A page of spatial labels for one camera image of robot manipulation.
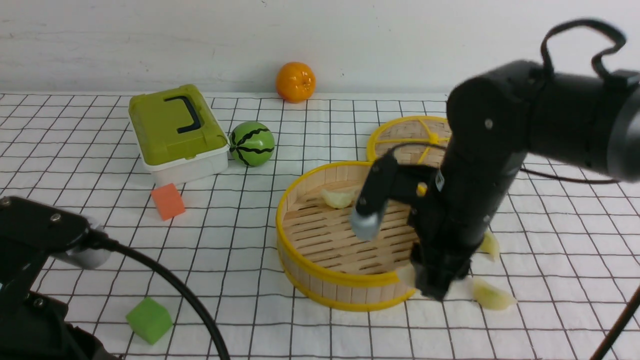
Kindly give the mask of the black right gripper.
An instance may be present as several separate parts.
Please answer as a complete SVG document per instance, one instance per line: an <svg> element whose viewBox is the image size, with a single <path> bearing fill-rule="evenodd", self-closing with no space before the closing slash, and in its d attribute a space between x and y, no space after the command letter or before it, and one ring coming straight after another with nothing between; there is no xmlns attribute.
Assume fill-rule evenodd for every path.
<svg viewBox="0 0 640 360"><path fill-rule="evenodd" d="M450 286L468 275L488 223L437 200L421 200L411 205L411 226L419 239L411 251L414 285L423 296L441 302Z"/></svg>

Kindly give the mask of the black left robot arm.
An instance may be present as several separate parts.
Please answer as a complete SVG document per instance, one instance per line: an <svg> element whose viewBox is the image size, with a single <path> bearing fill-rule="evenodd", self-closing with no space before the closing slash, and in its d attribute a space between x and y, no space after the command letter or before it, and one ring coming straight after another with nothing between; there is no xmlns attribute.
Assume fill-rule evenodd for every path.
<svg viewBox="0 0 640 360"><path fill-rule="evenodd" d="M20 196L0 209L1 358L3 360L114 360L91 333L66 322L68 307L32 291L49 258L86 270L110 252L88 246L105 230L96 219Z"/></svg>

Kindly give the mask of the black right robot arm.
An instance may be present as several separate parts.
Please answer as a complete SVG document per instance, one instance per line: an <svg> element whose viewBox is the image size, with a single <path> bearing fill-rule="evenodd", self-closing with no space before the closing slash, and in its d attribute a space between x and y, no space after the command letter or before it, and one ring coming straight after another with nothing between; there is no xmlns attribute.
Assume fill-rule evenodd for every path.
<svg viewBox="0 0 640 360"><path fill-rule="evenodd" d="M639 181L639 73L551 73L519 60L450 92L451 137L414 215L415 287L442 301L462 279L528 154Z"/></svg>

